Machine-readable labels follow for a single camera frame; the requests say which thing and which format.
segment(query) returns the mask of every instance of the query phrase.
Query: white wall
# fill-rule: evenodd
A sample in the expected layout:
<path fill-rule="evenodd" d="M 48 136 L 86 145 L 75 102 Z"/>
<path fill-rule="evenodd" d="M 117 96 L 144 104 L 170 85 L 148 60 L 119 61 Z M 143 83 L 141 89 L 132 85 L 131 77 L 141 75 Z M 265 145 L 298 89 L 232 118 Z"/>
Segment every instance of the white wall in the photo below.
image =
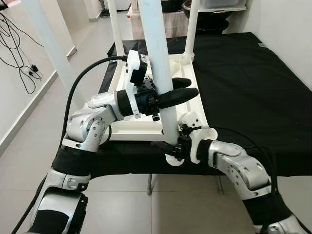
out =
<path fill-rule="evenodd" d="M 89 19 L 96 19 L 101 13 L 102 6 L 99 0 L 84 0 Z"/>
<path fill-rule="evenodd" d="M 117 10 L 127 10 L 131 0 L 115 0 Z M 108 9 L 107 0 L 104 0 L 105 8 Z"/>
<path fill-rule="evenodd" d="M 74 45 L 78 47 L 91 30 L 84 0 L 57 0 Z"/>
<path fill-rule="evenodd" d="M 42 7 L 47 15 L 55 36 L 64 52 L 64 55 L 74 47 L 69 36 L 66 24 L 58 7 L 56 0 L 41 0 Z M 35 28 L 28 18 L 23 4 L 16 4 L 6 10 L 1 11 L 20 29 L 31 35 L 36 41 L 40 42 Z M 39 95 L 46 82 L 49 81 L 55 69 L 52 66 L 43 47 L 36 45 L 26 35 L 19 33 L 21 36 L 21 48 L 28 56 L 32 64 L 35 64 L 43 75 L 42 81 L 35 80 L 36 90 L 33 94 L 26 93 L 25 88 L 20 80 L 18 70 L 5 65 L 0 61 L 0 145 L 5 140 L 12 127 L 21 118 L 22 114 L 34 99 Z M 9 56 L 9 51 L 0 44 L 0 56 L 10 64 L 14 60 Z"/>
<path fill-rule="evenodd" d="M 248 0 L 227 33 L 252 32 L 312 89 L 312 1 Z"/>
<path fill-rule="evenodd" d="M 57 0 L 40 0 L 52 31 L 64 55 L 73 49 L 74 43 L 67 29 Z"/>

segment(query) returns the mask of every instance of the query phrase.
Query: power adapter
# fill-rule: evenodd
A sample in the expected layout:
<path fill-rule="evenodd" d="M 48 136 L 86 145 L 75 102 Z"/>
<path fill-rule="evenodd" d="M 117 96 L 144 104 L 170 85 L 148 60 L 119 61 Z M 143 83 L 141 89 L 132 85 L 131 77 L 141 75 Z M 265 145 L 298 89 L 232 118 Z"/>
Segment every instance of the power adapter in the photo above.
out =
<path fill-rule="evenodd" d="M 36 65 L 31 64 L 31 70 L 33 70 L 34 72 L 39 71 L 38 67 Z"/>

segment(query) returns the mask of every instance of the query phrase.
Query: white plastic pipe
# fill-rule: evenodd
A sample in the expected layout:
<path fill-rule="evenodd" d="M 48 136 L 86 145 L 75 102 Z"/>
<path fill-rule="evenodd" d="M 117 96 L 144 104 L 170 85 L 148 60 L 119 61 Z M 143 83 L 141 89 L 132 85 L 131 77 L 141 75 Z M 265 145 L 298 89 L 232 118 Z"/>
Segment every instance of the white plastic pipe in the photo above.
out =
<path fill-rule="evenodd" d="M 113 36 L 114 36 L 117 56 L 123 56 L 125 54 L 125 51 L 123 49 L 120 27 L 119 27 L 118 19 L 117 19 L 117 9 L 116 9 L 115 0 L 107 0 L 107 4 L 108 4 L 109 16 L 111 18 L 111 23 L 112 23 Z"/>
<path fill-rule="evenodd" d="M 58 72 L 59 78 L 65 86 L 66 91 L 69 93 L 76 76 L 57 40 L 55 39 L 40 1 L 23 0 L 22 3 L 24 4 L 28 17 L 35 26 L 36 32 L 41 39 L 44 49 Z M 75 91 L 74 102 L 77 106 L 81 106 L 85 102 L 85 99 L 79 89 Z"/>
<path fill-rule="evenodd" d="M 185 51 L 183 56 L 184 57 L 193 57 L 194 53 L 194 40 L 195 40 L 195 33 L 196 33 L 196 25 L 197 25 L 197 17 L 198 17 L 198 10 L 199 10 L 199 1 L 200 0 L 192 0 L 190 18 L 189 18 L 189 26 L 187 29 L 187 36 L 186 36 L 186 43 L 185 43 Z"/>
<path fill-rule="evenodd" d="M 154 83 L 159 94 L 173 90 L 168 47 L 161 3 L 159 0 L 139 0 L 138 5 Z M 176 107 L 160 110 L 160 117 L 166 142 L 177 144 L 178 124 Z"/>

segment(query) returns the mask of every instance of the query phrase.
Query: table leg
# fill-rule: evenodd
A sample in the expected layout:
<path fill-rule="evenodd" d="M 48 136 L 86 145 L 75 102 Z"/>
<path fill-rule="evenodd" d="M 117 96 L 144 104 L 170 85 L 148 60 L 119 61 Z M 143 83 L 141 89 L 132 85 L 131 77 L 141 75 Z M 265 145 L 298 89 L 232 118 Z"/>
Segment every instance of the table leg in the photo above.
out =
<path fill-rule="evenodd" d="M 221 176 L 218 175 L 218 188 L 219 188 L 219 194 L 224 195 L 223 185 L 222 185 L 222 179 Z"/>
<path fill-rule="evenodd" d="M 151 195 L 152 191 L 152 174 L 148 174 L 147 195 Z"/>

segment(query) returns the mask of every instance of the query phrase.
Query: white bracket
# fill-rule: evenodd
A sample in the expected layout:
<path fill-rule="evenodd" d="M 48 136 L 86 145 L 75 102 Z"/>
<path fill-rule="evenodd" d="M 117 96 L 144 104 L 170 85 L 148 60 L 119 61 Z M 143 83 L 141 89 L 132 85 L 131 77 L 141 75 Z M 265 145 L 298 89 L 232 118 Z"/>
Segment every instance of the white bracket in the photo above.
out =
<path fill-rule="evenodd" d="M 131 83 L 131 76 L 133 70 L 138 70 L 140 68 L 140 58 L 139 54 L 135 50 L 130 50 L 127 58 L 127 70 L 126 70 L 126 79 L 125 79 L 125 88 L 126 93 L 130 101 L 132 112 L 136 118 L 141 118 L 141 113 L 137 107 L 137 101 L 135 94 L 137 94 L 137 87 L 134 83 Z"/>

